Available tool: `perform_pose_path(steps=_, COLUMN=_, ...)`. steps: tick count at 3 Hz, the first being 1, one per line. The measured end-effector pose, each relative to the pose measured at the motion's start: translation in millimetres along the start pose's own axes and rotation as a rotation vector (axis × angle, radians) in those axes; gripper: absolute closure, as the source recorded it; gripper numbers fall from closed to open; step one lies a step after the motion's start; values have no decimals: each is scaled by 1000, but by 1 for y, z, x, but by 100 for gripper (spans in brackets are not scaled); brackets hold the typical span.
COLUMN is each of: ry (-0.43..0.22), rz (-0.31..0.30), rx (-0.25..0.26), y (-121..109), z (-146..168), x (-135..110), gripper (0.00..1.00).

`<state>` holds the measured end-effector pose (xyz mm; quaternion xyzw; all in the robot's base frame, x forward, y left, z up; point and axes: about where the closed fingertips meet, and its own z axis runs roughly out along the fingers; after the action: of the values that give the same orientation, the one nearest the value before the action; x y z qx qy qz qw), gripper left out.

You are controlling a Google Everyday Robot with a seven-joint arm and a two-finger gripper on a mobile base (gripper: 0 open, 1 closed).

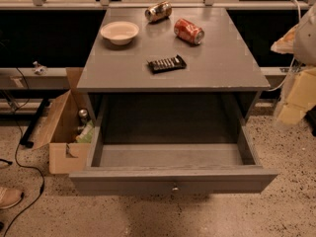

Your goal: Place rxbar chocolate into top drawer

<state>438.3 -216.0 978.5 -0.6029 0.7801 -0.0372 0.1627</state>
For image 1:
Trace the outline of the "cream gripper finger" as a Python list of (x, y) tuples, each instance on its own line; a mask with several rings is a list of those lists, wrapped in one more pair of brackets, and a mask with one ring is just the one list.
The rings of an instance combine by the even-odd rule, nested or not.
[(316, 67), (290, 73), (276, 106), (276, 121), (285, 125), (298, 124), (316, 106)]

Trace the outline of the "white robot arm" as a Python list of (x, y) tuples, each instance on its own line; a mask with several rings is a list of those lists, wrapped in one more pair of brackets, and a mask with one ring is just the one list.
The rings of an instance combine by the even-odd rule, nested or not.
[(290, 71), (285, 77), (275, 111), (278, 123), (296, 125), (316, 106), (316, 4), (273, 43), (271, 51), (292, 54), (303, 65), (299, 72)]

